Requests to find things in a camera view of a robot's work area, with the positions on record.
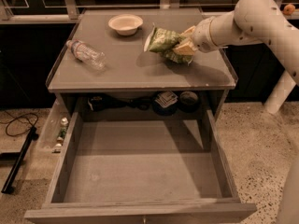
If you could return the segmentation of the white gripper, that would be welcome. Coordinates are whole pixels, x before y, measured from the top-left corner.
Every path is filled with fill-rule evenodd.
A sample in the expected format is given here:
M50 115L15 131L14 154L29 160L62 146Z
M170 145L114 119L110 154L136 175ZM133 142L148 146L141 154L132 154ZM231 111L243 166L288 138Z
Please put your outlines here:
M214 18L200 21L196 26L192 26L185 30L180 35L185 38L180 43L173 47L173 51L178 55L191 55L200 50L204 53L208 53L217 50L219 47L213 42L210 26Z

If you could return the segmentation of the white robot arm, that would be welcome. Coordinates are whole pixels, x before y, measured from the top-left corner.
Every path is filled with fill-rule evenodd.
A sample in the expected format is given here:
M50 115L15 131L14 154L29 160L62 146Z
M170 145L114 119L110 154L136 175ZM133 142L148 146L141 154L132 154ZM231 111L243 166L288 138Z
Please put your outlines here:
M239 0L187 34L187 51L262 42L285 68L265 105L250 105L252 114L243 104L224 107L233 116L221 136L241 201L257 206L242 224L298 224L298 104L282 103L299 82L298 29L274 0Z

